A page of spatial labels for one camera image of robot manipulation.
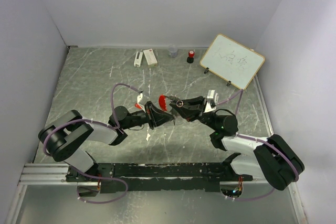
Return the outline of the red handled metal key holder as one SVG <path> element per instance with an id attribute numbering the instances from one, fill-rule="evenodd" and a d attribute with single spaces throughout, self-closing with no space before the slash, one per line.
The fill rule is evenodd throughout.
<path id="1" fill-rule="evenodd" d="M 175 104 L 178 108 L 181 108 L 184 105 L 183 101 L 178 99 L 175 95 L 166 96 L 162 94 L 159 96 L 158 102 L 161 110 L 163 111 L 168 111 L 168 102 Z"/>

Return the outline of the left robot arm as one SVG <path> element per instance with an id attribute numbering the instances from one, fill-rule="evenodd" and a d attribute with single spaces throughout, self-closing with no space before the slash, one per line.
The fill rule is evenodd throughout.
<path id="1" fill-rule="evenodd" d="M 114 108 L 107 124 L 85 119 L 77 110 L 71 110 L 50 123 L 38 133 L 45 155 L 56 162 L 65 162 L 77 170 L 85 181 L 97 178 L 98 164 L 80 147 L 86 141 L 97 141 L 116 146 L 128 135 L 125 130 L 147 124 L 154 129 L 173 121 L 174 116 L 157 108 L 152 102 L 138 105 L 139 110 L 130 113 L 126 107 Z"/>

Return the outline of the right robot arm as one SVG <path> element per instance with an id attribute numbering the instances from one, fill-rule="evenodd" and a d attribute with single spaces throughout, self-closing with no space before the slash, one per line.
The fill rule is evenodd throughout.
<path id="1" fill-rule="evenodd" d="M 219 109 L 214 99 L 197 97 L 182 100 L 169 96 L 172 111 L 188 122 L 195 120 L 208 126 L 212 145 L 231 151 L 235 157 L 223 167 L 223 176 L 230 181 L 242 174 L 265 178 L 277 190 L 297 182 L 305 166 L 286 141 L 278 134 L 255 137 L 241 134 L 237 114 Z"/>

